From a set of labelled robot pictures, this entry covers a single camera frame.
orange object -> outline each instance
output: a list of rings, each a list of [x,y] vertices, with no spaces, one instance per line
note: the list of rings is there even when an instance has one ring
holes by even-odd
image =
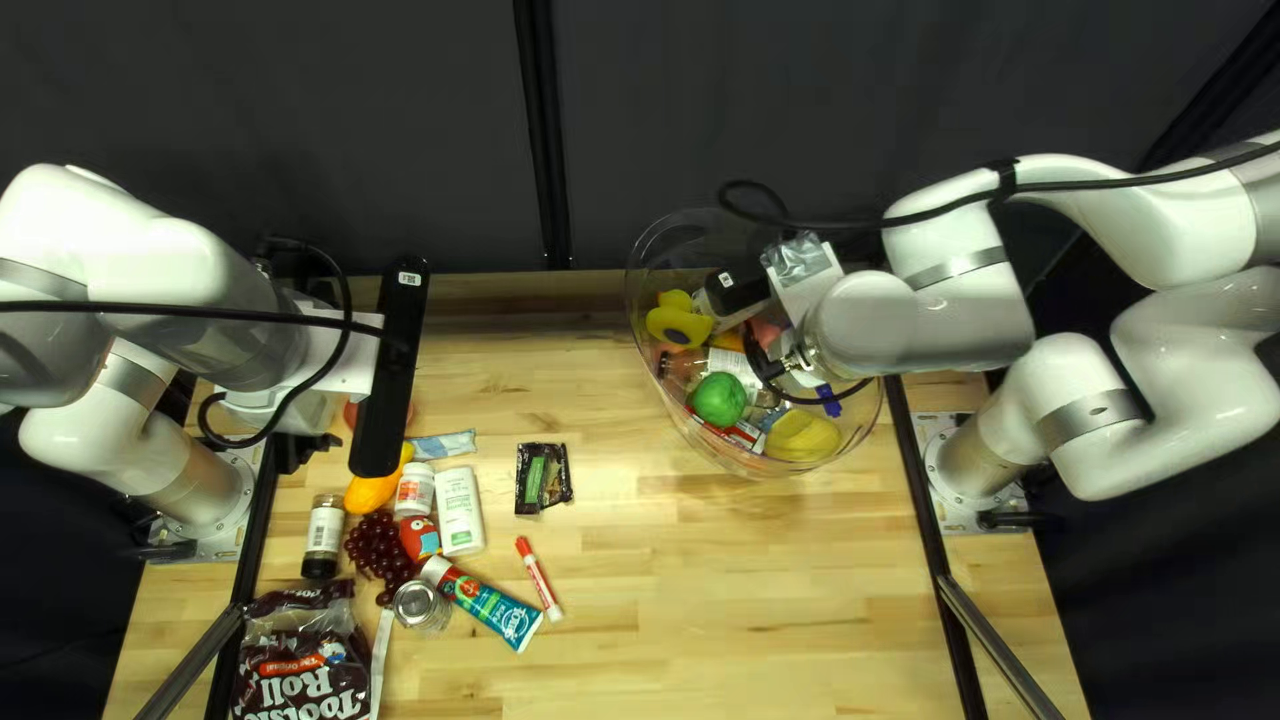
[[[342,419],[347,421],[348,429],[356,429],[356,413],[360,411],[360,404],[347,401],[347,405],[342,409]],[[408,415],[404,418],[404,425],[413,421],[413,404],[408,404]]]
[[[737,329],[737,327],[732,327],[719,334],[712,336],[712,347],[732,350],[735,352],[746,352],[742,347],[742,331]]]
[[[347,495],[342,498],[342,505],[347,512],[356,515],[369,515],[378,510],[396,496],[401,474],[404,473],[404,464],[413,459],[413,446],[404,443],[401,446],[399,466],[396,471],[384,478],[351,478],[347,486]]]

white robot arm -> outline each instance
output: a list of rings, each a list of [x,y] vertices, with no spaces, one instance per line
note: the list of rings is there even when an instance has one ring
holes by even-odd
[[[274,287],[207,229],[99,176],[47,164],[19,173],[0,196],[0,300],[324,314],[310,309],[310,299]],[[215,318],[5,313],[0,404],[32,409],[19,441],[33,459],[136,497],[186,537],[207,537],[244,512],[246,479],[152,413],[161,393],[182,368],[248,404],[276,398],[324,361],[337,334]],[[344,354],[344,368],[362,372],[335,382],[352,379],[346,388],[357,398],[369,392],[375,352],[375,340],[352,338]],[[326,413],[312,423],[325,428],[334,397],[305,393],[289,410]],[[265,420],[274,407],[265,410],[246,409],[241,418]]]
[[[1277,141],[1280,131],[1151,174]],[[1014,173],[1019,188],[1134,177],[1071,155],[1019,158]],[[973,170],[904,197],[884,217],[1000,183],[996,170]],[[1280,156],[1160,184],[1016,190],[1009,200],[1068,215],[1157,291],[1111,331],[1152,421],[1097,343],[1075,334],[1034,341],[1001,238],[978,202],[884,229],[892,273],[845,275],[792,318],[800,333],[787,366],[847,380],[1012,363],[1000,391],[938,455],[943,483],[969,498],[995,495],[1046,459],[1078,497],[1114,497],[1230,452],[1280,420],[1280,389],[1253,354],[1280,331],[1280,270],[1266,266],[1280,259]]]

metal can lid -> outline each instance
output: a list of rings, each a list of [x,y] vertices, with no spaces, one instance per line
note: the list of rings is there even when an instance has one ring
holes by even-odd
[[[406,628],[416,628],[440,612],[440,606],[448,601],[430,584],[422,580],[410,580],[396,591],[392,607],[396,619]]]

wooden tabletop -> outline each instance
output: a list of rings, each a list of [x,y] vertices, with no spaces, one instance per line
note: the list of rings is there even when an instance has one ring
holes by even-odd
[[[367,309],[376,286],[357,281]],[[806,477],[728,475],[668,419],[621,282],[617,272],[431,279],[408,434],[476,429],[479,452],[436,462],[471,465],[480,483],[489,546],[460,564],[536,605],[513,547],[527,536],[566,619],[518,656],[461,611],[436,639],[397,626],[381,717],[960,717],[888,413]],[[978,375],[906,382],[916,410],[973,409],[986,395]],[[332,430],[349,439],[340,419]],[[535,520],[512,512],[516,445],[529,441],[567,443],[576,492]],[[260,592],[300,584],[311,498],[348,480],[344,448],[280,478]],[[954,574],[1051,698],[1085,717],[1030,536],[947,544]],[[234,571],[146,568],[106,717],[142,706],[225,607]],[[380,585],[357,579],[370,638]],[[1024,717],[984,657],[979,669],[992,716]],[[204,717],[210,675],[173,717]]]

dark curtain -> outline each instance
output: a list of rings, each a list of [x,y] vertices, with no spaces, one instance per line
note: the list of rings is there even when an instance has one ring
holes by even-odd
[[[511,3],[14,3],[0,184],[100,172],[244,252],[543,266]]]
[[[1133,168],[1266,0],[556,3],[575,256],[753,177],[799,213],[883,209],[989,160]],[[1074,234],[997,218],[1024,284]]]

